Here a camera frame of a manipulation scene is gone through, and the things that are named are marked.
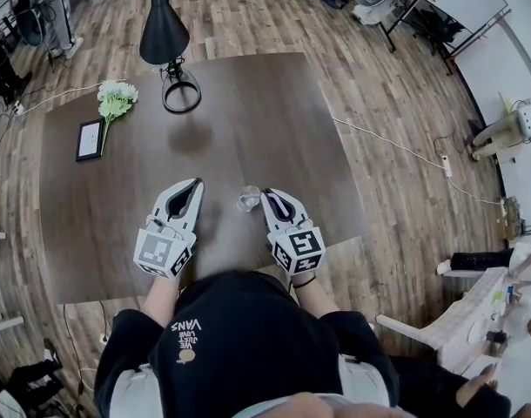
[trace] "hand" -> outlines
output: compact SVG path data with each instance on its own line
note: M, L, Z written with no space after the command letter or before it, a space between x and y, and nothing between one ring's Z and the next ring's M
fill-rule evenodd
M498 364L490 364L485 366L481 371L481 376L484 376L486 382L490 382L494 378L495 370L498 367Z

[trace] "electrical outlet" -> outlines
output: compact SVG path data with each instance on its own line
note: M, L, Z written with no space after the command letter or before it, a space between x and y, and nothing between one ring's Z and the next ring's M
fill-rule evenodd
M443 164L443 172L446 173L446 177L451 178L451 165L449 164L449 158L447 157L447 155L443 155L441 157L441 163Z

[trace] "cup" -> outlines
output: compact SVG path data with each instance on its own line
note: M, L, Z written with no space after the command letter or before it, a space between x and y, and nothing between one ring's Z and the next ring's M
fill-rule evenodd
M260 191L255 185L243 187L237 200L237 208L242 212L250 212L259 205L259 196Z

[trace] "white flower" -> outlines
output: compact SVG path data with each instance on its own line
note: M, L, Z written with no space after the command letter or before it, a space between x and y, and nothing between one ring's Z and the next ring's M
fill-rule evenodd
M138 90L136 87L126 82L106 80L99 86L97 100L103 101L107 96L114 96L131 102L138 101Z

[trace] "wooden table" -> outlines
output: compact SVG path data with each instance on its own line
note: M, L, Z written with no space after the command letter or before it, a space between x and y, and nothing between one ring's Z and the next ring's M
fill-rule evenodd
M133 78L139 101L111 125L101 159L75 161L80 124L97 118L95 93L47 114L40 210L45 283L56 303L146 294L152 277L132 262L138 229L157 196L184 179L205 183L198 278L273 263L261 207L236 207L245 185L300 199L326 246L366 230L339 134L303 54L189 68L201 85L200 105L170 114L158 73Z

